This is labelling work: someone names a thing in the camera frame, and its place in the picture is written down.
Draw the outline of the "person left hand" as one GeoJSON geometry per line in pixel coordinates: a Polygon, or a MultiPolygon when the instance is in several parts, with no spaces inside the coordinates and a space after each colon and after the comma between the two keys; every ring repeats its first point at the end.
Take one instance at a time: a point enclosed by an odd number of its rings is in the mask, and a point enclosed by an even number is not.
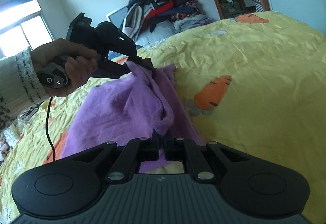
{"type": "Polygon", "coordinates": [[[97,69],[97,52],[95,50],[65,39],[57,39],[46,43],[30,53],[35,72],[45,68],[55,57],[64,55],[68,56],[64,69],[70,79],[70,84],[61,89],[45,87],[44,90],[49,97],[66,97],[70,95],[76,89],[85,85],[91,74],[97,69]]]}

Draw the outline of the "white knit sleeve forearm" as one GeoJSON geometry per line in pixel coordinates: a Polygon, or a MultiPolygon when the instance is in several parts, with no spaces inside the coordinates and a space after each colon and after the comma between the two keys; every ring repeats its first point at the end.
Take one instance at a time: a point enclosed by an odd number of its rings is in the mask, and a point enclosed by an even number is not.
{"type": "Polygon", "coordinates": [[[49,96],[36,75],[29,49],[1,59],[0,78],[1,131],[4,131],[23,110],[49,96]]]}

